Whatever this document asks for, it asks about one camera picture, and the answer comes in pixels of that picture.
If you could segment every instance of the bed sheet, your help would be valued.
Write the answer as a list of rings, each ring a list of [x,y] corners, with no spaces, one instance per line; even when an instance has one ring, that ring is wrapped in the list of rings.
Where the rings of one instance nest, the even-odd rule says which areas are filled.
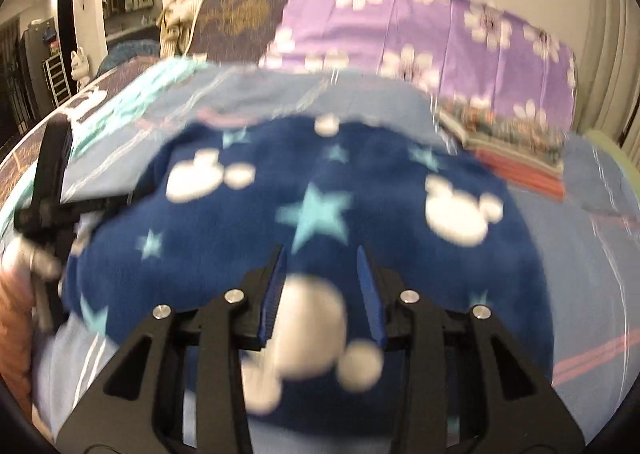
[[[402,132],[455,153],[434,125],[431,101],[417,89],[355,72],[286,75],[250,66],[198,72],[172,87],[142,117],[96,143],[70,164],[67,196],[126,191],[162,143],[193,120],[242,127],[248,119],[334,113]],[[109,166],[97,167],[108,163]],[[620,169],[588,141],[571,135],[565,154],[564,203],[519,189],[511,192],[542,255],[555,332],[554,387],[587,440],[604,426],[640,371],[640,207]],[[486,294],[491,304],[491,294]],[[38,349],[34,397],[55,435],[114,345],[72,318]],[[193,440],[193,399],[185,407]],[[344,443],[301,437],[252,424],[256,452],[386,452],[388,440]]]

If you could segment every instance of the metal bolt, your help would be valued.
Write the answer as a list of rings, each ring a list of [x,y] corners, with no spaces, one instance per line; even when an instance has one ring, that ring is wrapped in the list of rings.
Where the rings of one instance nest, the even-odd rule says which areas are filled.
[[[415,304],[420,300],[420,295],[417,291],[406,289],[400,294],[400,300],[405,304]]]
[[[241,289],[230,289],[225,293],[225,300],[229,304],[238,304],[244,300],[244,293]]]
[[[171,308],[166,304],[160,304],[154,308],[153,315],[158,320],[166,319],[171,315]]]
[[[487,306],[474,306],[471,310],[471,313],[474,314],[474,317],[480,320],[487,320],[491,316],[491,310]]]

